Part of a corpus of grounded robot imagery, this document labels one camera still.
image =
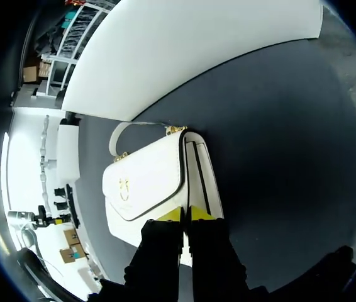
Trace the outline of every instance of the bag flap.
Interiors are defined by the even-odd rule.
[[[125,220],[134,220],[180,188],[185,131],[163,137],[106,168],[103,193]]]

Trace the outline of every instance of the gold logo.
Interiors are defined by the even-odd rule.
[[[123,201],[127,201],[129,199],[129,180],[128,179],[120,179],[120,196]]]

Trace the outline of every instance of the white curved backdrop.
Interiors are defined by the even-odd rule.
[[[319,0],[122,0],[83,51],[62,109],[130,121],[227,60],[318,38],[321,24]]]

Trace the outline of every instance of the handbag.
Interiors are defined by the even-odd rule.
[[[146,147],[118,155],[116,144],[127,126],[163,125],[166,136]],[[165,124],[120,123],[109,141],[115,156],[103,174],[106,216],[111,234],[136,247],[149,219],[189,206],[204,209],[215,218],[223,217],[220,196],[203,137],[187,129]],[[192,265],[184,234],[181,263]]]

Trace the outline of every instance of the bag strap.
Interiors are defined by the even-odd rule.
[[[176,127],[172,125],[168,125],[165,123],[152,123],[150,121],[123,121],[116,126],[114,129],[113,133],[111,134],[111,138],[109,139],[109,152],[113,157],[115,157],[114,161],[118,161],[119,159],[122,159],[123,157],[126,157],[128,155],[127,152],[124,152],[123,154],[119,155],[116,151],[116,144],[118,143],[118,139],[120,138],[122,132],[126,128],[128,128],[130,125],[160,125],[164,126],[165,128],[165,134],[170,135],[172,133],[175,133],[177,131],[182,131],[187,129],[187,126],[183,127]]]

